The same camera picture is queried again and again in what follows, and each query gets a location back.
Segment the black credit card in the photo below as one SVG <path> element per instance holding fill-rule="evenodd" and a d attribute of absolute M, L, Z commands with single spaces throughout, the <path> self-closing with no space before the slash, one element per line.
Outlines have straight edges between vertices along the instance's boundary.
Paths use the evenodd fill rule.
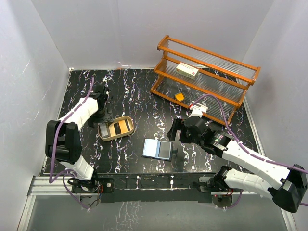
<path fill-rule="evenodd" d="M 161 141 L 159 146 L 158 157 L 162 159 L 169 159 L 171 154 L 171 142 Z"/>

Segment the stack of credit cards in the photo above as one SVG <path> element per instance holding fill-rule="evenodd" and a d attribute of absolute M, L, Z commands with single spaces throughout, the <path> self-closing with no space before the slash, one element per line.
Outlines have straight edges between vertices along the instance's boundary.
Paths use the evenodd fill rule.
<path fill-rule="evenodd" d="M 107 123 L 102 123 L 99 125 L 100 131 L 101 131 L 101 136 L 103 138 L 108 138 L 110 136 L 110 130 L 109 126 Z"/>

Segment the black blue card holder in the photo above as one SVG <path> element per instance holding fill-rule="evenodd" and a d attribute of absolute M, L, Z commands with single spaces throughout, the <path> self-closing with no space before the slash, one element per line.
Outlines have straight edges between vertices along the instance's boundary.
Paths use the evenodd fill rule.
<path fill-rule="evenodd" d="M 145 139 L 144 148 L 143 148 L 143 152 L 142 152 L 141 156 L 144 157 L 144 158 L 171 161 L 172 153 L 170 154 L 169 159 L 162 159 L 162 158 L 158 157 L 160 142 L 161 141 L 155 140 L 155 139 Z"/>

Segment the beige oval plastic tray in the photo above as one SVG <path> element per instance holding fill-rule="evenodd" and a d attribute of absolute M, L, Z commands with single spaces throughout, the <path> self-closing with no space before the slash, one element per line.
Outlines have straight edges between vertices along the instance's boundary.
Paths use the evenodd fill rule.
<path fill-rule="evenodd" d="M 117 123 L 117 122 L 119 122 L 120 127 L 121 127 L 121 132 L 122 132 L 119 135 L 115 134 L 115 129 L 114 129 L 114 123 Z M 112 123 L 107 123 L 107 124 L 108 124 L 109 130 L 110 130 L 110 136 L 108 138 L 103 138 L 101 136 L 101 131 L 100 131 L 100 128 L 99 128 L 99 125 L 98 125 L 98 135 L 103 141 L 111 141 L 111 140 L 119 139 L 119 138 L 122 138 L 122 137 L 125 137 L 125 136 L 132 134 L 133 131 L 134 131 L 134 124 L 133 124 L 131 117 L 126 116 L 126 115 L 119 117 L 119 118 L 116 118 L 116 119 L 113 120 Z"/>

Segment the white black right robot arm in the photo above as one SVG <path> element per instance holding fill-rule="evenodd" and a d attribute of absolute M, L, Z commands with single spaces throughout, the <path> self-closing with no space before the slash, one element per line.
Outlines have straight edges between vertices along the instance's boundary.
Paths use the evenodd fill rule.
<path fill-rule="evenodd" d="M 206 153 L 236 163 L 248 172 L 240 172 L 229 166 L 222 166 L 210 179 L 195 182 L 198 190 L 226 191 L 240 189 L 271 199 L 281 209 L 295 213 L 308 189 L 304 169 L 300 165 L 280 166 L 259 153 L 244 147 L 228 132 L 213 129 L 194 115 L 187 119 L 175 118 L 167 133 L 174 141 L 199 145 Z"/>

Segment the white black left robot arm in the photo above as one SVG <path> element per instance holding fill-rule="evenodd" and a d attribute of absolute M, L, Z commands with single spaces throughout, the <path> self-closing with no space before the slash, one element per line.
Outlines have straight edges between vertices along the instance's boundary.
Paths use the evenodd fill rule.
<path fill-rule="evenodd" d="M 113 122 L 107 102 L 109 95 L 110 90 L 105 85 L 91 88 L 65 116 L 49 121 L 46 127 L 45 154 L 51 159 L 50 173 L 53 173 L 54 162 L 58 161 L 65 166 L 66 173 L 75 177 L 71 184 L 89 192 L 96 191 L 100 181 L 94 168 L 82 156 L 80 130 L 85 124 L 94 127 L 94 124 Z"/>

